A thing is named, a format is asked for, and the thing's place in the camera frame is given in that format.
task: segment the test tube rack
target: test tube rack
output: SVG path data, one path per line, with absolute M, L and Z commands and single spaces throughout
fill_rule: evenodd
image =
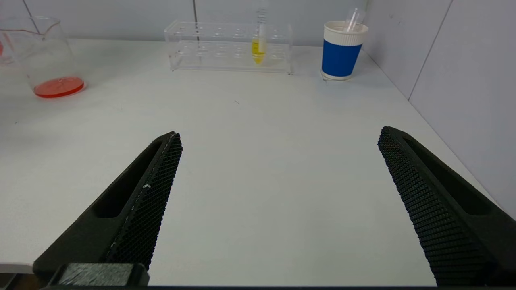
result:
M 174 21 L 165 29 L 170 69 L 277 72 L 291 74 L 292 28 L 266 25 L 261 64 L 251 53 L 254 24 Z

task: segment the red liquid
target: red liquid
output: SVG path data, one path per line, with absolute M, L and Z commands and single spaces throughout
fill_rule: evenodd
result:
M 84 88 L 84 81 L 76 76 L 60 77 L 37 85 L 34 93 L 42 98 L 58 98 L 77 93 Z

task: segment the white table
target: white table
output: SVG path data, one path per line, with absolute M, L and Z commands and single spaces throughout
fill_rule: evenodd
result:
M 75 40 L 88 88 L 35 97 L 0 69 L 0 272 L 42 253 L 155 137 L 184 152 L 150 284 L 435 285 L 377 148 L 412 134 L 485 193 L 363 52 L 326 83 L 321 48 L 295 75 L 175 71 L 163 42 Z

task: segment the white wall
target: white wall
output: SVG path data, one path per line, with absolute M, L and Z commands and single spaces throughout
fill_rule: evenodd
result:
M 200 22 L 250 23 L 253 0 L 196 0 Z M 341 20 L 354 7 L 365 9 L 366 0 L 269 0 L 268 21 L 290 23 L 295 45 L 322 46 L 324 23 Z
M 514 0 L 454 0 L 410 102 L 516 218 Z
M 27 17 L 28 15 L 22 0 L 0 0 L 0 17 Z
M 373 0 L 364 50 L 406 97 L 414 88 L 451 0 Z
M 71 38 L 164 40 L 172 21 L 194 20 L 192 0 L 25 0 L 32 15 L 61 19 Z
M 22 4 L 22 0 L 6 0 Z M 254 20 L 253 0 L 195 0 L 200 22 Z M 194 21 L 194 0 L 26 0 L 32 15 L 54 16 L 71 38 L 163 40 L 176 19 Z M 270 0 L 269 21 L 291 23 L 294 43 L 322 45 L 324 22 L 367 0 Z

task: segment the paper cup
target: paper cup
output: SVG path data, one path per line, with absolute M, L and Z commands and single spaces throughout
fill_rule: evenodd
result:
M 322 75 L 328 79 L 345 80 L 351 77 L 358 53 L 369 28 L 360 24 L 359 31 L 343 31 L 345 21 L 324 24 Z

